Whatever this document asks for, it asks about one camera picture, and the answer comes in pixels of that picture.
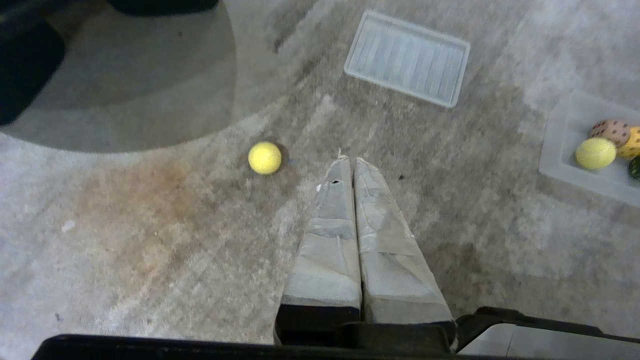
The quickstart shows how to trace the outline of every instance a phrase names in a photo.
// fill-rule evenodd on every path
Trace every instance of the ribbed tray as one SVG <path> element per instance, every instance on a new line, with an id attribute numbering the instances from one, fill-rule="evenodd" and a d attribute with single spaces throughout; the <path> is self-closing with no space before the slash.
<path id="1" fill-rule="evenodd" d="M 452 108 L 458 102 L 469 43 L 367 10 L 344 71 L 356 78 Z"/>

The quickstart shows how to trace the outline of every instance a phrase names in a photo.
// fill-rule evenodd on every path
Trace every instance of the green toy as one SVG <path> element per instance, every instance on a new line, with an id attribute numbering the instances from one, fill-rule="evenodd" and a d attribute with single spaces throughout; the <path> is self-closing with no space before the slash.
<path id="1" fill-rule="evenodd" d="M 640 156 L 636 156 L 629 163 L 629 176 L 640 181 Z"/>

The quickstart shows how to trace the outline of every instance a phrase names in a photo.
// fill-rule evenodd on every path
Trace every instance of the plastic tray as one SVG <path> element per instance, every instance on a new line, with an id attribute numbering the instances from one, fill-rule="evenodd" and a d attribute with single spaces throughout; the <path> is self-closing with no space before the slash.
<path id="1" fill-rule="evenodd" d="M 458 102 L 469 43 L 367 10 L 344 71 L 435 104 Z"/>
<path id="2" fill-rule="evenodd" d="M 585 170 L 575 161 L 575 150 L 591 126 L 613 117 L 640 125 L 640 113 L 574 90 L 549 114 L 538 168 L 548 176 L 640 208 L 640 181 L 628 175 L 630 160 L 617 158 L 600 170 Z"/>

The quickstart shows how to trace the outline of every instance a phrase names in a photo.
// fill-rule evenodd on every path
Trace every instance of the toy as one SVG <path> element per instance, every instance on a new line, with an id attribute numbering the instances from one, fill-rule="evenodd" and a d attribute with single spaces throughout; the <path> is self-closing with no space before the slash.
<path id="1" fill-rule="evenodd" d="M 259 142 L 249 151 L 249 166 L 260 175 L 270 175 L 282 162 L 280 149 L 270 142 Z"/>
<path id="2" fill-rule="evenodd" d="M 584 140 L 575 151 L 575 159 L 586 169 L 604 168 L 616 159 L 616 144 L 605 138 Z"/>
<path id="3" fill-rule="evenodd" d="M 640 181 L 640 156 L 636 156 L 629 163 L 629 176 Z"/>
<path id="4" fill-rule="evenodd" d="M 618 156 L 634 158 L 640 156 L 640 126 L 629 128 L 629 140 L 618 149 Z"/>
<path id="5" fill-rule="evenodd" d="M 591 128 L 589 137 L 605 138 L 613 141 L 616 147 L 622 147 L 630 137 L 629 124 L 619 119 L 603 120 Z"/>

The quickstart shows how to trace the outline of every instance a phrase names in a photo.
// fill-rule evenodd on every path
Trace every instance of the yellow ball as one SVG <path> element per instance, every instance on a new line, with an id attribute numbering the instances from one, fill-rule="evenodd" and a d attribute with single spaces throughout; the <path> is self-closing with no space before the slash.
<path id="1" fill-rule="evenodd" d="M 604 168 L 616 159 L 616 144 L 605 138 L 587 139 L 578 146 L 575 159 L 587 169 Z"/>
<path id="2" fill-rule="evenodd" d="M 249 166 L 260 175 L 273 174 L 280 167 L 280 149 L 270 142 L 259 142 L 249 151 Z"/>

